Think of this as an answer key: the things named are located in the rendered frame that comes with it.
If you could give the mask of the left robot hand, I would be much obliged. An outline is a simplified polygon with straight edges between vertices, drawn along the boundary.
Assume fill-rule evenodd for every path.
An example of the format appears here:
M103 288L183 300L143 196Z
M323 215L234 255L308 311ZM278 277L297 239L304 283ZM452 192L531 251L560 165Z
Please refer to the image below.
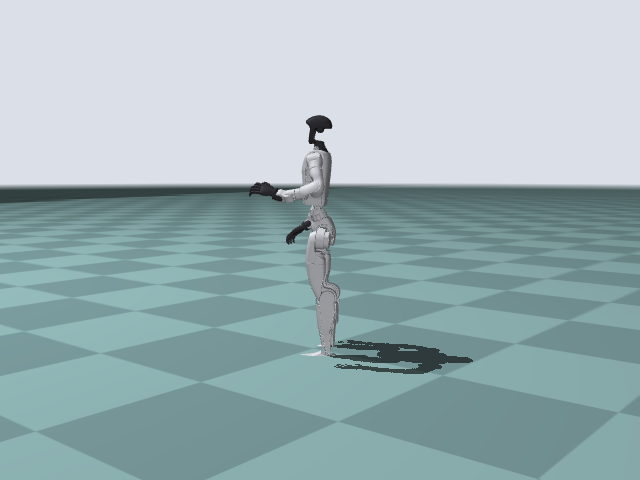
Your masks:
M278 188L274 189L274 187L267 182L263 182L263 183L258 182L251 187L249 191L249 197L251 196L251 194L260 194L263 196L272 196L272 199L281 202L282 198L280 196L275 195L278 190L279 190Z

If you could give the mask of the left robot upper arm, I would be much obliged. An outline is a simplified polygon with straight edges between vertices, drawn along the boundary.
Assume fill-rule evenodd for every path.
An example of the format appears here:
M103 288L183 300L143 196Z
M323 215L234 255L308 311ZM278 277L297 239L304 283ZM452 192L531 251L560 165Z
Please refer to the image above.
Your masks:
M323 160L320 153L312 153L306 156L307 166L309 168L310 178L313 182L318 182L320 187L317 191L311 193L313 198L319 198L323 195L324 180L322 173Z

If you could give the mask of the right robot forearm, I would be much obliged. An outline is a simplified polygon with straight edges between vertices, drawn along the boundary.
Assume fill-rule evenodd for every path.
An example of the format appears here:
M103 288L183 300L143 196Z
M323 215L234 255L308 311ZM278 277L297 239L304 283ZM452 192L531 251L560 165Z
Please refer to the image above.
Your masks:
M313 206L314 206L314 205L312 205L312 207L311 207L310 211L314 210ZM323 207L324 207L324 206L320 206L320 208L323 208ZM316 208L316 209L318 209L318 208ZM312 214L313 214L313 213L312 213ZM311 215L311 214L308 214L308 218L305 220L305 222L306 222L307 220L309 220L309 221L311 221L311 223L312 223L312 219L311 219L311 216L310 216L310 215ZM311 226L310 226L310 227L308 227L308 229L311 229Z

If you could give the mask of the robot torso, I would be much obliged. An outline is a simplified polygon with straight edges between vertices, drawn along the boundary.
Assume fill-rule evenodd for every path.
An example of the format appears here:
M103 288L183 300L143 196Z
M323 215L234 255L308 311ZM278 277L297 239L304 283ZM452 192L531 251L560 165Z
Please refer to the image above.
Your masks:
M323 173L323 180L324 180L324 191L323 191L323 195L320 196L319 198L313 198L311 194L308 194L308 199L303 200L303 204L314 205L313 206L314 210L309 211L309 214L311 214L310 216L312 219L312 223L311 223L312 232L317 231L319 227L326 227L327 230L331 233L331 240L332 240L336 234L335 225L331 217L327 215L326 211L320 208L320 206L326 206L328 201L332 158L331 158L330 152L328 153L323 150L319 150L319 147L317 146L314 147L314 150L309 151L306 154L306 156L316 152L321 154L322 160L323 160L322 173ZM313 180L310 178L309 168L306 162L306 156L304 158L303 165L302 165L303 186L313 182Z

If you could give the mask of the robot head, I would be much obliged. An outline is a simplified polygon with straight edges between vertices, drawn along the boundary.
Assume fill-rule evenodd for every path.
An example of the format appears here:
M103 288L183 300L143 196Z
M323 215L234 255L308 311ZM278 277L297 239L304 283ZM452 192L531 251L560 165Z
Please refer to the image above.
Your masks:
M316 146L319 147L319 150L328 152L323 141L315 140L315 134L316 134L316 131L318 133L322 133L324 129L331 129L332 123L330 119L322 115L317 115L307 119L306 123L310 127L309 143L314 144L314 147Z

